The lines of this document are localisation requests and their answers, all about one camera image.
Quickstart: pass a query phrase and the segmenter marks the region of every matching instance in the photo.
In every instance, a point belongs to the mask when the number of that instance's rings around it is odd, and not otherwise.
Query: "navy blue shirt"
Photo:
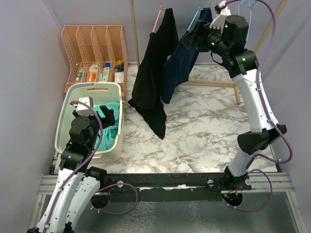
[[[210,8],[204,8],[200,13],[200,20],[211,22],[212,12]],[[163,84],[161,99],[164,103],[169,104],[175,88],[181,83],[189,80],[190,72],[199,55],[196,49],[189,50],[179,41],[174,53],[163,66]]]

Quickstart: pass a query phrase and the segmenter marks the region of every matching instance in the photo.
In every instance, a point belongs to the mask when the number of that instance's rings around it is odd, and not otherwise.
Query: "marble pattern surface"
[[[126,99],[131,98],[137,67],[130,66]],[[190,78],[229,80],[220,66],[195,66]],[[249,131],[246,108],[236,104],[233,88],[180,85],[167,114],[166,136],[158,138],[133,107],[124,101],[124,141],[121,158],[98,165],[109,173],[222,172],[238,149],[237,136]],[[263,154],[272,156],[270,148]],[[257,158],[250,169],[276,171]]]

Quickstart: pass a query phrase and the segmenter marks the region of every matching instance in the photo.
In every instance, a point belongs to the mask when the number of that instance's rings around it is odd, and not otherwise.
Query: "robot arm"
[[[91,97],[80,98],[79,101],[93,108]],[[103,128],[114,125],[113,110],[108,110],[104,105],[100,106],[100,109],[105,115],[99,117]],[[74,233],[77,221],[86,205],[101,186],[107,185],[105,180],[107,172],[96,167],[87,170],[88,162],[60,191],[64,181],[91,155],[100,129],[96,117],[85,106],[78,104],[73,115],[75,119],[69,131],[70,140],[61,155],[60,171],[51,200],[37,226],[29,229],[27,233]]]
[[[261,83],[260,76],[259,80],[256,80],[259,62],[253,51],[244,48],[248,23],[242,16],[231,15],[225,1],[222,1],[215,9],[219,15],[212,23],[199,20],[195,31],[183,37],[182,40],[188,49],[197,49],[200,52],[210,51],[211,56],[213,53],[221,56],[223,62],[218,64],[229,72],[244,100],[251,131],[238,136],[240,149],[233,162],[226,167],[222,180],[222,183],[232,190],[245,180],[247,170],[256,154],[279,137],[276,129],[270,124],[271,119],[265,114],[259,91],[263,95],[272,121],[282,133],[286,133],[287,129],[285,125],[279,125],[275,118],[263,86],[260,85],[261,88],[257,88],[257,81]]]

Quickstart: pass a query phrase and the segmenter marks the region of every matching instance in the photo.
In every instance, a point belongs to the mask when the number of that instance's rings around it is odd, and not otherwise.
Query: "black garment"
[[[161,139],[165,136],[166,114],[160,95],[163,83],[163,65],[178,44],[173,9],[165,11],[156,33],[150,33],[147,50],[142,60],[129,104],[142,115],[150,128]]]

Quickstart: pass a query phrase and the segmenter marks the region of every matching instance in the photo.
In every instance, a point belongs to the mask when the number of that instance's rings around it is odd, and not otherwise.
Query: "white plastic basket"
[[[93,164],[114,162],[121,157],[124,126],[121,88],[116,83],[77,83],[68,89],[57,124],[55,149],[58,153],[62,153],[70,139],[69,129],[74,119],[72,115],[74,107],[70,106],[69,103],[84,96],[92,97],[94,106],[112,101],[120,102],[119,129],[115,143],[109,150],[96,152],[91,160]]]

